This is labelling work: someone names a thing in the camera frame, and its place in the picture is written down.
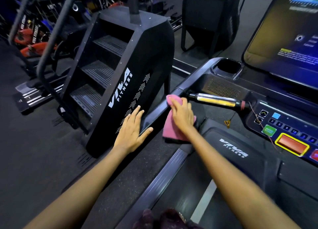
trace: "control panel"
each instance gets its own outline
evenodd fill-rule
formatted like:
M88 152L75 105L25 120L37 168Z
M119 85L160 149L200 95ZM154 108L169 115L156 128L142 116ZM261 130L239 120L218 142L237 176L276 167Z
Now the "control panel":
M258 102L250 113L247 126L269 136L279 147L318 166L318 126L304 121L266 102Z

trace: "viva fitness logo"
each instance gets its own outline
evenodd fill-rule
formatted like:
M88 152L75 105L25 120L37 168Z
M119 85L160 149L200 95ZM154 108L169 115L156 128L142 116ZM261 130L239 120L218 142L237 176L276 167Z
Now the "viva fitness logo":
M119 102L119 99L121 98L123 92L126 90L126 87L128 86L128 83L130 82L130 78L132 76L133 75L130 73L130 70L127 68L124 75L124 81L118 84L115 93L113 94L112 100L108 104L109 107L113 107L115 100Z
M235 154L241 156L242 158L245 158L248 156L247 153L244 153L243 151L239 150L234 145L230 144L229 142L226 142L224 139L220 139L220 141L224 143L223 146L227 147L229 150L231 150Z

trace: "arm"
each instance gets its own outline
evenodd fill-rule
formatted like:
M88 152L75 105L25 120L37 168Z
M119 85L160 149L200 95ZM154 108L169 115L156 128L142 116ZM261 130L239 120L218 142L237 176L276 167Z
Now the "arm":
M191 104L172 100L173 119L200 155L225 201L244 228L300 228L244 173L217 152L193 127Z
M139 109L140 106L125 118L109 154L45 208L25 229L81 227L118 165L153 131L153 128L148 128L139 136L141 116L144 112L139 112Z

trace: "stair step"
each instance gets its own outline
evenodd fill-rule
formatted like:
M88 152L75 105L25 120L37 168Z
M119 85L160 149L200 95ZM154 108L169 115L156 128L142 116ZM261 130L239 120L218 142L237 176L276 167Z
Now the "stair step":
M103 88L107 88L113 77L114 70L105 63L97 60L81 68L83 72L98 82Z
M90 117L93 117L101 100L101 95L88 84L71 92L70 96Z
M94 41L94 43L116 54L119 57L122 57L128 45L128 43L120 39L117 39L115 37L112 37L110 35L98 38L97 40Z

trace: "pink microfiber towel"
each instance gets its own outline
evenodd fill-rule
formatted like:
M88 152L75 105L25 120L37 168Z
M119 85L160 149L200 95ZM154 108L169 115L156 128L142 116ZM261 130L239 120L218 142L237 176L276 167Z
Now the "pink microfiber towel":
M171 106L171 100L169 98L172 98L176 100L178 103L182 105L182 100L177 95L167 95L167 103ZM172 110L170 110L168 117L166 119L166 122L163 127L163 133L162 136L166 139L172 139L177 141L186 141L188 142L188 139L186 136L181 132L181 130L176 126L175 122L173 121L172 117Z

